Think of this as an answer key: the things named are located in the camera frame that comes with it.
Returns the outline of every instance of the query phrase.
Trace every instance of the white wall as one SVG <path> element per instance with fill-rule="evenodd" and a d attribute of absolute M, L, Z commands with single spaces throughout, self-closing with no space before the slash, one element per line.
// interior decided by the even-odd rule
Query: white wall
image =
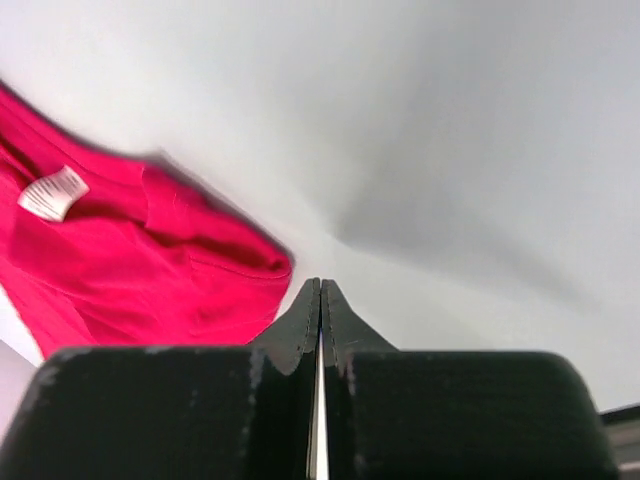
<path fill-rule="evenodd" d="M 559 352 L 603 409 L 640 401 L 639 44 L 635 0 L 0 3 L 4 81 L 164 151 L 295 286 L 406 348 Z"/>
<path fill-rule="evenodd" d="M 34 372 L 33 365 L 0 341 L 0 442 Z"/>

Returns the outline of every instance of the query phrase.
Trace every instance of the clothing label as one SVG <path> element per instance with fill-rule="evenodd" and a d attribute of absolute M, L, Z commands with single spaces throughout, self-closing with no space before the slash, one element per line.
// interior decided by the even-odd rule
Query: clothing label
<path fill-rule="evenodd" d="M 88 191 L 89 187 L 78 174 L 65 166 L 25 188 L 18 205 L 45 220 L 61 222 L 71 205 Z"/>

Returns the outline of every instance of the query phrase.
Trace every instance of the black plastic part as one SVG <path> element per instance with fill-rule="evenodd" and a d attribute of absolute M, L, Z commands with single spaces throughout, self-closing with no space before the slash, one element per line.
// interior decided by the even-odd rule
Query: black plastic part
<path fill-rule="evenodd" d="M 321 314 L 332 479 L 617 478 L 561 357 L 394 351 L 333 282 Z"/>
<path fill-rule="evenodd" d="M 258 340 L 61 352 L 32 381 L 0 451 L 1 478 L 307 478 L 319 298 L 319 282 L 307 282 L 265 333 L 273 351 Z"/>
<path fill-rule="evenodd" d="M 313 478 L 320 331 L 331 480 L 617 478 L 562 358 L 401 352 L 317 279 L 246 347 L 56 355 L 5 438 L 0 476 Z"/>

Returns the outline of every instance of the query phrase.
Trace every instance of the red shirt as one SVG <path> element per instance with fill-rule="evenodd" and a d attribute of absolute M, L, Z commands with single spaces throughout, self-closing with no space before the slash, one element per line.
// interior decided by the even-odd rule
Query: red shirt
<path fill-rule="evenodd" d="M 18 205 L 72 169 L 62 222 Z M 238 345 L 273 320 L 287 256 L 160 168 L 71 140 L 0 88 L 0 282 L 47 358 L 79 345 Z"/>

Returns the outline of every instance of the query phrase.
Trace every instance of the white tag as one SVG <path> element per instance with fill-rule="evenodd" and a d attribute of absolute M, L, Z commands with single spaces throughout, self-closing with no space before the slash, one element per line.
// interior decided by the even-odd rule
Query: white tag
<path fill-rule="evenodd" d="M 89 187 L 78 174 L 65 166 L 25 188 L 18 205 L 45 220 L 61 222 L 71 205 L 88 191 Z"/>

